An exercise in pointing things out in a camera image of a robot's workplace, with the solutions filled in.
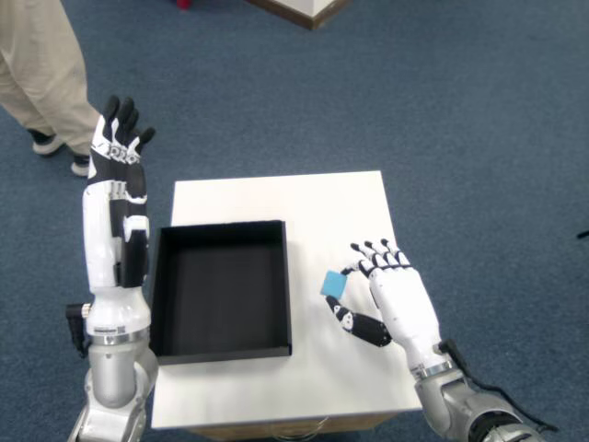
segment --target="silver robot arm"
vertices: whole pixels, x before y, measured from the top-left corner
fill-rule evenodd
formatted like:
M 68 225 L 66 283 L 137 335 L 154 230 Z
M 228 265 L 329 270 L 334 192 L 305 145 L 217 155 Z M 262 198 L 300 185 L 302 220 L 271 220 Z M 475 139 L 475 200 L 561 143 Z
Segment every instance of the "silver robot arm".
M 436 434 L 459 442 L 545 442 L 519 413 L 558 431 L 522 411 L 503 390 L 473 378 L 454 342 L 441 342 L 438 319 L 422 279 L 400 250 L 385 239 L 379 245 L 366 241 L 352 248 L 364 257 L 341 274 L 359 271 L 368 278 L 383 321 L 367 320 L 335 297 L 327 297 L 329 307 L 350 334 L 378 346 L 392 339 L 403 347 L 423 413 Z
M 141 150 L 155 131 L 135 129 L 133 101 L 116 97 L 98 120 L 84 191 L 84 242 L 94 302 L 68 309 L 82 355 L 89 355 L 87 404 L 69 442 L 138 441 L 144 431 L 145 400 L 156 382 L 157 361 L 149 349 L 150 310 L 142 285 L 147 273 L 149 220 L 140 165 Z

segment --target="person's leg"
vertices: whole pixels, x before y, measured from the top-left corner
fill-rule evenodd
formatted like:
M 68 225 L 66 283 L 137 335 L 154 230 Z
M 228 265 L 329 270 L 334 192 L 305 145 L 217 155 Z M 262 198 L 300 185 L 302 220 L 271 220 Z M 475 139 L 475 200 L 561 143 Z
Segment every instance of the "person's leg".
M 52 131 L 87 156 L 98 113 L 87 101 L 84 59 L 60 0 L 0 1 L 0 53 Z
M 63 142 L 55 136 L 53 128 L 12 77 L 2 54 L 0 54 L 0 104 L 30 132 L 33 137 L 33 151 L 36 154 L 47 156 L 62 146 Z

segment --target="blue cube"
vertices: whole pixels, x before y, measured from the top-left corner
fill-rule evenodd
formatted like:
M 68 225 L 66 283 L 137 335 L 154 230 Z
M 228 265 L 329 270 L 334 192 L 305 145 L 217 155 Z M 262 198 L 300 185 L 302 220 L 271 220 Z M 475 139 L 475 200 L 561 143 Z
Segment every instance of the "blue cube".
M 325 275 L 325 281 L 323 281 L 323 286 L 321 287 L 321 295 L 340 299 L 347 281 L 347 275 L 329 270 Z

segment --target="sneaker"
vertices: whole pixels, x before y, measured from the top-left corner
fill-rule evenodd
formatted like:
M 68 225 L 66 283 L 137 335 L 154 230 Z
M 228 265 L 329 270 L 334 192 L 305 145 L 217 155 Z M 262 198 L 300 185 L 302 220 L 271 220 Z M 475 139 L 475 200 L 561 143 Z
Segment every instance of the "sneaker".
M 74 154 L 74 162 L 72 163 L 72 172 L 78 177 L 87 177 L 88 168 L 90 166 L 90 156 Z
M 33 137 L 33 152 L 43 157 L 53 155 L 64 145 L 64 142 L 55 134 L 46 135 L 33 129 L 28 129 Z

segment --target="black open box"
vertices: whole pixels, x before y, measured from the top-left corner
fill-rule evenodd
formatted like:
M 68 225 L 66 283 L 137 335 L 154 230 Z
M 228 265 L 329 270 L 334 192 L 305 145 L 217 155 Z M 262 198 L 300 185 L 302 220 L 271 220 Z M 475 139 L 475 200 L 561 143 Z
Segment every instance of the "black open box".
M 160 364 L 292 353 L 283 221 L 164 227 L 152 281 Z

